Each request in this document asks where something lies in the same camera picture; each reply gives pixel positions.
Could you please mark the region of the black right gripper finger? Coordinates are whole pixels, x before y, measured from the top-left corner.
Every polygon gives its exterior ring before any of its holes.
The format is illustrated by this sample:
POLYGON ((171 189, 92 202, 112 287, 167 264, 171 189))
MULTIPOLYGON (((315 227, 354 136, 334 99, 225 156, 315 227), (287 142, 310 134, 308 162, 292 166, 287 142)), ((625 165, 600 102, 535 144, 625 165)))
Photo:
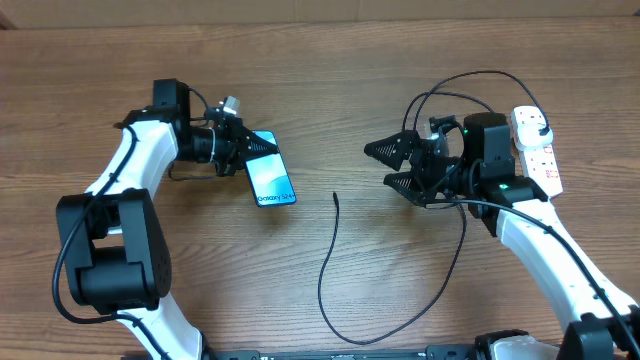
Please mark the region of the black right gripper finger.
POLYGON ((383 184, 391 187, 414 205, 424 205, 424 188, 411 172, 387 174, 383 184))
POLYGON ((410 158, 413 149, 420 143, 420 136, 416 130, 403 130, 385 139, 368 143, 364 153, 399 171, 405 160, 410 158))

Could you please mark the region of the blue smartphone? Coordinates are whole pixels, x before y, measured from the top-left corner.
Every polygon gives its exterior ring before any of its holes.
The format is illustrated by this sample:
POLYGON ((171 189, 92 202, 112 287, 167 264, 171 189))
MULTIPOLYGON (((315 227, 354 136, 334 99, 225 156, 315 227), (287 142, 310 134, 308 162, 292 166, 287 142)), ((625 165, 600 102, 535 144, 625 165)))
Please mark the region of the blue smartphone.
POLYGON ((246 171, 258 207, 292 205, 297 201, 281 153, 249 160, 246 171))

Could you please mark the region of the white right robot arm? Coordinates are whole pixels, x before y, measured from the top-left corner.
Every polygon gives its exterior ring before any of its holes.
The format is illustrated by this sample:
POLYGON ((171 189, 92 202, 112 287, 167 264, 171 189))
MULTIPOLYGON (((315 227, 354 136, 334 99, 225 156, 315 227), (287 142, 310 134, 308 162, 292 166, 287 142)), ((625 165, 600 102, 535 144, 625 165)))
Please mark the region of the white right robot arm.
POLYGON ((612 359, 616 351, 638 358, 638 303, 572 239, 542 187, 516 173, 506 117, 447 116, 430 118, 429 126, 428 138, 402 129, 364 152, 392 168, 385 185, 414 205, 467 205, 521 261, 564 331, 558 347, 517 331, 487 334, 477 338, 473 358, 612 359))

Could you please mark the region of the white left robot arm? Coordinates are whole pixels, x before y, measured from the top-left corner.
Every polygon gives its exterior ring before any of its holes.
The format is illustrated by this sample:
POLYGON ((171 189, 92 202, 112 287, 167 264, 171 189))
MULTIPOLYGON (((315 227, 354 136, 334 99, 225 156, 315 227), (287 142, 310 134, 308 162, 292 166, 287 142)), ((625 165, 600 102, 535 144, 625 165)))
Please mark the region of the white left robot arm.
POLYGON ((275 155, 276 144, 246 128, 238 101, 207 106, 204 122, 191 116, 195 89, 175 78, 153 83, 152 103, 116 123, 121 143, 105 171, 84 192, 56 206, 61 249, 54 265, 54 306, 81 324, 63 304, 65 277, 73 300, 96 311, 91 323, 125 325, 151 359, 212 359, 203 333, 186 319, 170 293, 171 257, 153 198, 177 161, 211 164, 232 176, 251 160, 275 155))

